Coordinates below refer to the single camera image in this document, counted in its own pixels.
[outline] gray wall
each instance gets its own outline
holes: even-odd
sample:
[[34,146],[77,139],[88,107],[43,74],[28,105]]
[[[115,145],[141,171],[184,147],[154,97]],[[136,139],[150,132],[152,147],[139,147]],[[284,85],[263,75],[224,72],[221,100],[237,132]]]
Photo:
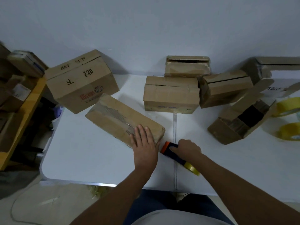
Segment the gray wall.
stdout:
[[249,56],[300,56],[300,0],[1,0],[0,40],[50,67],[98,49],[115,73],[163,74],[166,55],[212,71]]

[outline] cable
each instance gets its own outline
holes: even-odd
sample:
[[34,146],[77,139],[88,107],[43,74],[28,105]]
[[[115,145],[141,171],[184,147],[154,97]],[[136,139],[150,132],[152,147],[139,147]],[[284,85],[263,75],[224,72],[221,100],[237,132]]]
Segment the cable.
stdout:
[[10,218],[11,218],[14,222],[16,222],[16,223],[27,223],[27,224],[34,224],[34,225],[43,225],[43,224],[35,223],[35,222],[26,222],[26,221],[16,220],[16,219],[13,217],[13,205],[15,204],[15,202],[17,201],[17,199],[18,199],[21,195],[23,195],[23,193],[25,193],[28,189],[30,189],[32,186],[30,186],[29,188],[27,188],[26,190],[24,190],[24,191],[23,191],[19,196],[17,196],[17,198],[13,201],[13,204],[12,204],[12,206],[11,206],[11,208],[10,208]]

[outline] yellow tape roll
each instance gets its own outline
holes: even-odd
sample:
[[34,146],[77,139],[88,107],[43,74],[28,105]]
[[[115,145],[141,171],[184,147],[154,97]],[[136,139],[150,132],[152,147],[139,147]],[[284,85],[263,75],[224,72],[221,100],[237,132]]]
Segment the yellow tape roll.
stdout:
[[300,122],[283,125],[279,129],[280,138],[283,140],[300,141]]
[[196,174],[197,176],[200,175],[200,172],[196,170],[195,167],[192,166],[192,164],[190,164],[189,162],[186,162],[184,167],[188,170],[190,170],[191,172],[193,172],[194,174]]
[[300,111],[300,97],[289,98],[277,103],[277,111],[273,117],[282,117]]

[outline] jeans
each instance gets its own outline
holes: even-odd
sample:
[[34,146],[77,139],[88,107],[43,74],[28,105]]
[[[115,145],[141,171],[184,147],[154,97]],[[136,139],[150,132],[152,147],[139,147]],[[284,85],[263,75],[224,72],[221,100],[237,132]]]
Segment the jeans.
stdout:
[[133,202],[123,225],[130,225],[142,216],[162,209],[205,215],[234,225],[206,195],[190,193],[177,203],[171,192],[158,190],[142,190],[140,197]]

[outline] person's left hand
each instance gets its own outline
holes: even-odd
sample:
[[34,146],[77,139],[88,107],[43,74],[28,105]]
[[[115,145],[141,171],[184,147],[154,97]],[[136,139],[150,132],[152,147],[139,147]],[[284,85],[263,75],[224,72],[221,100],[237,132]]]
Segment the person's left hand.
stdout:
[[159,142],[155,145],[151,130],[146,126],[145,129],[140,124],[134,128],[130,135],[134,166],[136,170],[145,171],[151,175],[157,165]]

